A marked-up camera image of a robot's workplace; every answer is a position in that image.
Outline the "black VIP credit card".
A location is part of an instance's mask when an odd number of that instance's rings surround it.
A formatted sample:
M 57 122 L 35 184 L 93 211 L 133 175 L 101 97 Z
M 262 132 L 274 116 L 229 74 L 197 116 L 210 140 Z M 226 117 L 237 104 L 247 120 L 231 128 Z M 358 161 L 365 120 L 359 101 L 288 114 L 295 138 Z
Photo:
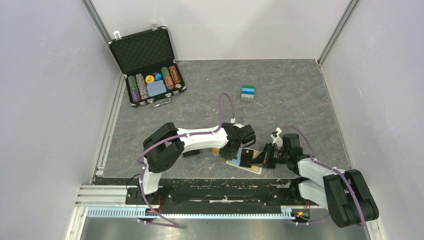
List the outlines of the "black VIP credit card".
M 244 168 L 250 168 L 253 165 L 250 165 L 249 161 L 256 157 L 258 154 L 260 154 L 260 152 L 257 150 L 243 148 L 240 152 L 239 166 Z

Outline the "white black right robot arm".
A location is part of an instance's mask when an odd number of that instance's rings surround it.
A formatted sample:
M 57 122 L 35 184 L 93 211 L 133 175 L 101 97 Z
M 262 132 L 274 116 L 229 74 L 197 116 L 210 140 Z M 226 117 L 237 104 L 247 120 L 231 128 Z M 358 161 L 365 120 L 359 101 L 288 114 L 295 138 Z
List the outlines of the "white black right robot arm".
M 289 185 L 289 199 L 295 204 L 309 200 L 323 207 L 339 228 L 379 218 L 378 206 L 359 170 L 338 169 L 305 154 L 296 133 L 273 132 L 271 137 L 273 141 L 259 155 L 243 157 L 241 165 L 262 165 L 268 169 L 286 165 L 298 176 Z

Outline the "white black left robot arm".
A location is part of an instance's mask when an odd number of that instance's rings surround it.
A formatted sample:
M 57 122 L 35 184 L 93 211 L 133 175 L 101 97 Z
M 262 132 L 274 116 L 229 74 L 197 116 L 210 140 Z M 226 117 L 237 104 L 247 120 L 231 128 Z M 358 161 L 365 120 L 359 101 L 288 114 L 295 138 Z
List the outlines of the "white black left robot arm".
M 218 155 L 227 160 L 237 158 L 240 148 L 247 148 L 256 142 L 251 125 L 222 123 L 203 129 L 177 128 L 168 122 L 151 134 L 142 143 L 140 160 L 146 163 L 139 180 L 138 197 L 145 204 L 157 198 L 162 173 L 170 169 L 177 159 L 188 152 L 203 149 L 218 149 Z

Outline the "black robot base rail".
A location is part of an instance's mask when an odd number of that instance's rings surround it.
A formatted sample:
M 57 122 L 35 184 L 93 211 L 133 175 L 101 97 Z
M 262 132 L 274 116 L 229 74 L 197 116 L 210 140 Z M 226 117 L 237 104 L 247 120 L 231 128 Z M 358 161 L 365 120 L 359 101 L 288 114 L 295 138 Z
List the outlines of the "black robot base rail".
M 295 196 L 290 179 L 162 178 L 147 194 L 162 214 L 276 214 L 281 206 L 315 206 Z

